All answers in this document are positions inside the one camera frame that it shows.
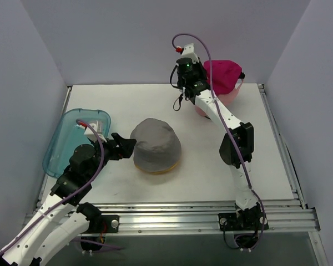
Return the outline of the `teal plastic tray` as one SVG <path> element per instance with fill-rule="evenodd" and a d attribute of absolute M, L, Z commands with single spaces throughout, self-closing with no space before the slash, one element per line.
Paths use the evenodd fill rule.
<path fill-rule="evenodd" d="M 42 162 L 46 175 L 58 178 L 68 166 L 75 148 L 90 143 L 84 136 L 84 130 L 77 126 L 78 119 L 85 122 L 102 121 L 103 135 L 105 138 L 108 137 L 111 118 L 107 112 L 81 108 L 67 111 L 55 129 Z"/>

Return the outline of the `aluminium front rail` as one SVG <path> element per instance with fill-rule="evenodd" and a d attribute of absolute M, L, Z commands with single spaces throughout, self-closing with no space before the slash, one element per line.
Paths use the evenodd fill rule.
<path fill-rule="evenodd" d="M 236 212 L 229 202 L 96 204 L 102 215 L 119 216 L 119 236 L 217 234 L 219 213 Z M 317 214 L 298 200 L 265 204 L 266 233 L 318 232 Z"/>

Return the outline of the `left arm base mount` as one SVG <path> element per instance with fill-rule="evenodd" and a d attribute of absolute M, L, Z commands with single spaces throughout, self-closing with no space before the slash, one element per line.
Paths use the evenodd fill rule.
<path fill-rule="evenodd" d="M 119 216 L 101 215 L 99 218 L 94 218 L 89 223 L 88 229 L 84 234 L 86 237 L 80 237 L 80 247 L 86 252 L 98 252 L 105 248 L 106 251 L 118 250 L 117 247 L 112 247 L 105 244 L 106 236 L 108 233 L 119 232 Z"/>

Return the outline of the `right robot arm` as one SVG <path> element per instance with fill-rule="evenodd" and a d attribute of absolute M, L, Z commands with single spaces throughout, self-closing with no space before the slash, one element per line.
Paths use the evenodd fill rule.
<path fill-rule="evenodd" d="M 265 223 L 264 205 L 250 181 L 254 127 L 235 117 L 216 97 L 201 62 L 188 57 L 179 58 L 174 70 L 178 77 L 177 88 L 182 92 L 182 97 L 200 108 L 214 124 L 225 131 L 219 154 L 230 167 L 233 177 L 238 211 L 235 215 L 236 224 L 247 229 L 255 222 Z"/>

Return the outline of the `light pink baseball cap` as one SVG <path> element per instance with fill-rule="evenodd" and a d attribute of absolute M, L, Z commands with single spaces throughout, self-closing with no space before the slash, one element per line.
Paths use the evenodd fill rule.
<path fill-rule="evenodd" d="M 217 97 L 221 100 L 221 102 L 225 105 L 228 106 L 230 105 L 234 99 L 237 97 L 241 86 L 243 85 L 244 80 L 241 80 L 240 84 L 237 84 L 237 87 L 235 87 L 230 93 L 228 94 L 218 94 Z M 200 109 L 199 107 L 195 107 L 195 111 L 198 115 L 205 117 L 205 118 L 209 118 L 207 116 L 207 114 L 205 112 L 202 111 L 202 109 Z"/>

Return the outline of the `yellow bucket hat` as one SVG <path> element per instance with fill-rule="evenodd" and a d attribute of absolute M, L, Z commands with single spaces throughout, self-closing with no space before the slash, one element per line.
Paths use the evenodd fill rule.
<path fill-rule="evenodd" d="M 164 170 L 150 171 L 150 170 L 142 169 L 138 165 L 134 164 L 135 168 L 138 169 L 139 171 L 147 173 L 147 174 L 151 174 L 151 175 L 163 175 L 163 174 L 168 173 L 168 172 L 172 171 L 173 169 L 175 169 L 177 167 L 177 165 L 178 165 L 178 163 L 175 163 L 171 167 L 164 169 Z"/>

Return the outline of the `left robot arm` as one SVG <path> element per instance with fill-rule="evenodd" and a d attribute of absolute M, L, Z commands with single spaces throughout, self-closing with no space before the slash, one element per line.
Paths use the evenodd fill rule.
<path fill-rule="evenodd" d="M 75 148 L 69 164 L 57 179 L 41 208 L 20 233 L 0 250 L 0 265 L 41 265 L 78 234 L 100 228 L 100 212 L 81 200 L 109 161 L 130 158 L 137 141 L 113 133 L 96 134 L 89 144 Z"/>

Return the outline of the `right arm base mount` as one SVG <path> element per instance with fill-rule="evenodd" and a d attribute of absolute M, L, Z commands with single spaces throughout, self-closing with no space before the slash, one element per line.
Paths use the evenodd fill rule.
<path fill-rule="evenodd" d="M 253 251 L 269 229 L 265 212 L 260 205 L 232 213 L 219 213 L 219 229 L 226 245 L 232 250 Z"/>

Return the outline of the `magenta baseball cap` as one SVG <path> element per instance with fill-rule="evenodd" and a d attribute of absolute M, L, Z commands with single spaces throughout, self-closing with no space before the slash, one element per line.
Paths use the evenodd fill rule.
<path fill-rule="evenodd" d="M 231 60 L 207 60 L 203 67 L 208 82 L 213 82 L 213 90 L 217 96 L 238 94 L 245 79 L 245 73 L 239 64 Z"/>

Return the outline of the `grey bucket hat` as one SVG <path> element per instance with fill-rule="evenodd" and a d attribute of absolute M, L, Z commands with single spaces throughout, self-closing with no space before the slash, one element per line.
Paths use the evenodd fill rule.
<path fill-rule="evenodd" d="M 181 143 L 173 128 L 165 121 L 147 118 L 131 132 L 136 139 L 133 161 L 142 169 L 164 170 L 181 158 Z"/>

